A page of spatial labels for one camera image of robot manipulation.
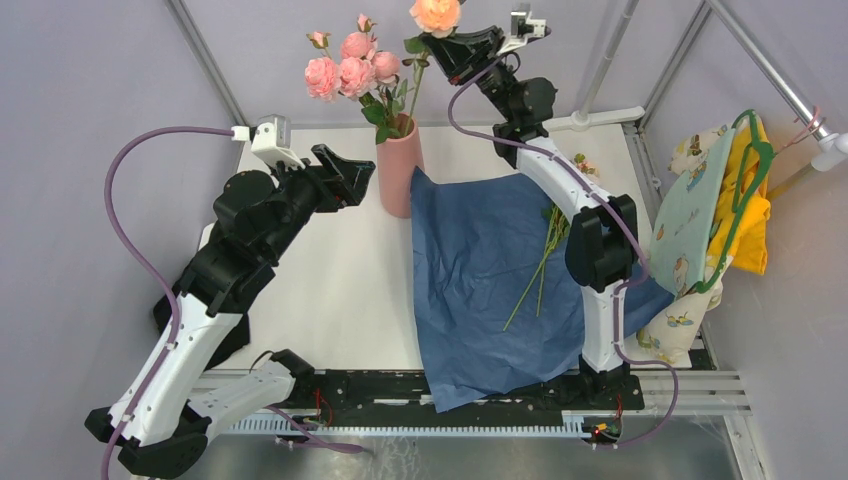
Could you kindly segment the pink cylindrical vase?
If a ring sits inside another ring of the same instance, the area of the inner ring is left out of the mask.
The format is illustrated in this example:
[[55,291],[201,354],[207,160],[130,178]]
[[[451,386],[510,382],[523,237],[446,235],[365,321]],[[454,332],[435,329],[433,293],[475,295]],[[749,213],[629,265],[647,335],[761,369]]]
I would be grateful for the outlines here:
[[388,138],[376,145],[380,201],[390,215],[411,217],[411,182],[417,169],[424,170],[418,126],[407,114],[399,116],[402,138]]

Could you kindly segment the single pink flower stem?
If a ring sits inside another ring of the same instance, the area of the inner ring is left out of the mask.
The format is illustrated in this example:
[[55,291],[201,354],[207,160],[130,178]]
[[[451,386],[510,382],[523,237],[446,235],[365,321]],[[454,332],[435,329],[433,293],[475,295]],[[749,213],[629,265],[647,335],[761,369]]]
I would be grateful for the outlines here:
[[357,30],[343,40],[339,94],[361,105],[365,120],[376,129],[376,143],[382,144],[402,137],[408,82],[400,79],[400,58],[378,47],[375,26],[359,14]]

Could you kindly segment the white clothes rack stand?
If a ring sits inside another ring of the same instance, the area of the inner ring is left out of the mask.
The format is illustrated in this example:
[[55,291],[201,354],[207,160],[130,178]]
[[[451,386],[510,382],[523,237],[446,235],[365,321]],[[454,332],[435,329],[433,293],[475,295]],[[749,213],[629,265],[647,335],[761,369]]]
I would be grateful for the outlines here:
[[641,106],[602,112],[592,111],[594,102],[600,92],[603,82],[624,39],[633,14],[635,13],[639,3],[639,0],[629,0],[625,3],[624,9],[615,25],[613,33],[603,50],[603,55],[594,71],[589,87],[582,99],[579,101],[578,108],[575,109],[568,117],[558,117],[547,121],[545,123],[545,127],[549,131],[580,132],[596,126],[634,122],[645,115],[646,111]]

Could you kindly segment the black cloth pile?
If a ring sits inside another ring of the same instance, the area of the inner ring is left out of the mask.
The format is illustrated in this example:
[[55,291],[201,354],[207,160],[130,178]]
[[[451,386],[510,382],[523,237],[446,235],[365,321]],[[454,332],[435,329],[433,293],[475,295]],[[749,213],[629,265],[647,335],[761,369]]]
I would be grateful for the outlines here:
[[205,305],[192,295],[179,294],[176,300],[181,311],[177,343],[197,344],[191,352],[203,351],[201,358],[207,360],[203,371],[219,367],[251,342],[248,313],[218,313],[210,317]]

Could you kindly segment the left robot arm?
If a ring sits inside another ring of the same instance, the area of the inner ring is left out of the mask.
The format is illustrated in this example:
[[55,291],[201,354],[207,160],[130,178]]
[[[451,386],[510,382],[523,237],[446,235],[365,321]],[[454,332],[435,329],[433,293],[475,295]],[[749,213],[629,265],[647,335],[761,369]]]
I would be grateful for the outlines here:
[[154,350],[120,400],[89,413],[86,428],[130,473],[177,478],[232,425],[283,401],[297,408],[312,399],[315,370],[290,350],[211,392],[193,391],[310,218],[356,206],[367,193],[373,162],[323,144],[312,152],[316,164],[277,164],[227,181],[208,242],[165,290],[171,316]]

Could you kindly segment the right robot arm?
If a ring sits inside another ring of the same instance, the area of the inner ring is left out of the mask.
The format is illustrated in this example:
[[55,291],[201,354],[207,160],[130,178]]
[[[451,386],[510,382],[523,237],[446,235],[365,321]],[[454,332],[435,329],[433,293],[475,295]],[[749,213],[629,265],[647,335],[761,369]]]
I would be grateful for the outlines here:
[[506,36],[485,30],[417,39],[449,83],[465,91],[475,85],[502,115],[491,141],[496,153],[532,180],[567,217],[565,264],[580,286],[584,344],[579,357],[577,392],[591,408],[612,401],[630,370],[623,353],[624,296],[640,254],[637,209],[628,195],[612,196],[562,154],[544,123],[553,117],[556,87],[546,78],[519,80],[507,56],[549,35],[545,26],[520,28]]

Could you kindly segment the blue flower wrapping paper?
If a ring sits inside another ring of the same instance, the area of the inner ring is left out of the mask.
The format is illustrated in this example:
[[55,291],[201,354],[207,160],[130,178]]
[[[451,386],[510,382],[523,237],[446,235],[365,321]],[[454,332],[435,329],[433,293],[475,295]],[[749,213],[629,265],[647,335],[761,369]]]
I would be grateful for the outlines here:
[[584,343],[579,285],[565,252],[503,327],[543,255],[549,198],[529,178],[411,182],[413,304],[425,375],[432,382],[507,390],[575,368]]

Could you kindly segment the light green printed garment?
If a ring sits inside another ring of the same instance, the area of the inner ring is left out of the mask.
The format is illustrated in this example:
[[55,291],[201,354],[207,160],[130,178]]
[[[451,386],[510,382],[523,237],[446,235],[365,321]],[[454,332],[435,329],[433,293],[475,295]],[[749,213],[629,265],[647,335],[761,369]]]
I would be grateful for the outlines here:
[[704,293],[697,285],[706,284],[718,264],[708,245],[734,136],[727,125],[694,134],[678,145],[669,165],[676,180],[657,214],[648,259],[652,279],[674,300],[638,331],[637,341],[676,367],[688,358],[706,313],[721,301],[720,280]]

